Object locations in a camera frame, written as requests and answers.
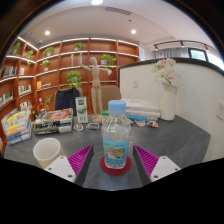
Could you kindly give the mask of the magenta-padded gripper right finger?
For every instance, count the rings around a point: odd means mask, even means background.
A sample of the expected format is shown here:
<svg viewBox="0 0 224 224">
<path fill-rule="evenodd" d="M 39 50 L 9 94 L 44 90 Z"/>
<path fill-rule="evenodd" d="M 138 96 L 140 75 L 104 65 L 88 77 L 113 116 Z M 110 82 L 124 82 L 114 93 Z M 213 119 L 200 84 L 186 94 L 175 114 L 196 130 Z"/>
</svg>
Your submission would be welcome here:
<svg viewBox="0 0 224 224">
<path fill-rule="evenodd" d="M 133 146 L 133 156 L 143 185 L 147 185 L 180 170 L 180 167 L 167 156 L 158 157 L 137 145 Z"/>
</svg>

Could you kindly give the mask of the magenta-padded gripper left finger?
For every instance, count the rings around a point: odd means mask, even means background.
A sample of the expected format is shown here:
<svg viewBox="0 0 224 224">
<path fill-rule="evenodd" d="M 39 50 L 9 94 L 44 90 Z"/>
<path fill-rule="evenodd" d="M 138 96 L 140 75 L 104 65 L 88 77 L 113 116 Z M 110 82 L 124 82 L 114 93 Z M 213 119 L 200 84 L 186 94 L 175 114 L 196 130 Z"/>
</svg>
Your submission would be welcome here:
<svg viewBox="0 0 224 224">
<path fill-rule="evenodd" d="M 94 148 L 89 145 L 68 157 L 59 156 L 46 168 L 46 171 L 82 186 L 93 155 Z"/>
</svg>

